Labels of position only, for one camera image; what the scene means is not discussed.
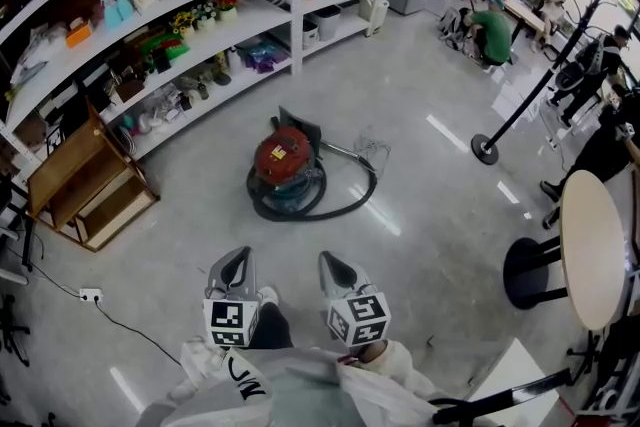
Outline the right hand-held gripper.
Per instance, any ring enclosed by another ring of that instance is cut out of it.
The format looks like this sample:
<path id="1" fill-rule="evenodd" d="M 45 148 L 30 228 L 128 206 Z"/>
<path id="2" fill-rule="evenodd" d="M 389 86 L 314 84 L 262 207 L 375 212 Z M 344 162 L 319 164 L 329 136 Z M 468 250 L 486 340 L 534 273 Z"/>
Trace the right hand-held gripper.
<path id="1" fill-rule="evenodd" d="M 318 256 L 320 287 L 326 298 L 324 321 L 331 336 L 346 347 L 382 341 L 391 321 L 386 296 L 363 268 L 336 253 Z"/>

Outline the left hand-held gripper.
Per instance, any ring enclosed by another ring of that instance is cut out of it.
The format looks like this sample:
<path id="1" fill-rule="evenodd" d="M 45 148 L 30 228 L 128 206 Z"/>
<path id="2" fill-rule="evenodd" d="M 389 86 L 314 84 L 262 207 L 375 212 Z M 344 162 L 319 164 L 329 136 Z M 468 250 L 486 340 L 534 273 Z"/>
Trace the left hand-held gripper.
<path id="1" fill-rule="evenodd" d="M 234 249 L 210 269 L 203 299 L 209 341 L 221 347 L 247 348 L 259 321 L 256 261 L 249 246 Z"/>

